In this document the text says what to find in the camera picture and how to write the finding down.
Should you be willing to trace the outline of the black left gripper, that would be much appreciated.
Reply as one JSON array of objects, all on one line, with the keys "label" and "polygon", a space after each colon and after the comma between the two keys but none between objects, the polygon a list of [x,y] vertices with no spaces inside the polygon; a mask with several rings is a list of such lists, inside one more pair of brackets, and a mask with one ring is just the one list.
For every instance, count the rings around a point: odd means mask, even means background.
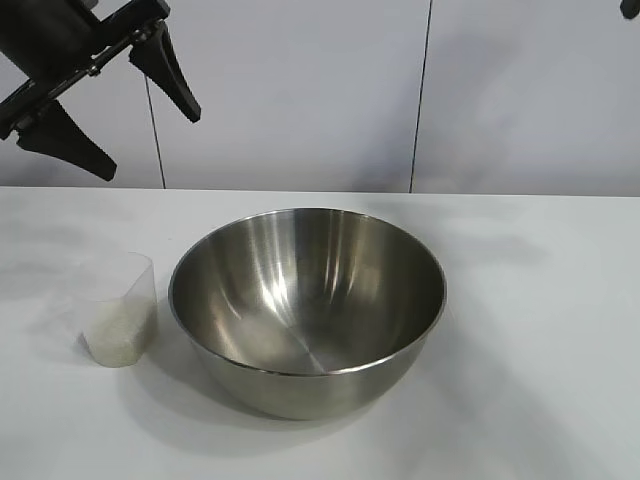
[{"label": "black left gripper", "polygon": [[132,45],[129,61],[188,120],[198,122],[201,107],[163,21],[169,14],[164,1],[129,1],[102,20],[85,1],[3,1],[1,53],[27,80],[1,102],[1,138],[16,130],[17,145],[23,150],[60,159],[111,181],[117,164],[56,99],[82,78],[97,75]]}]

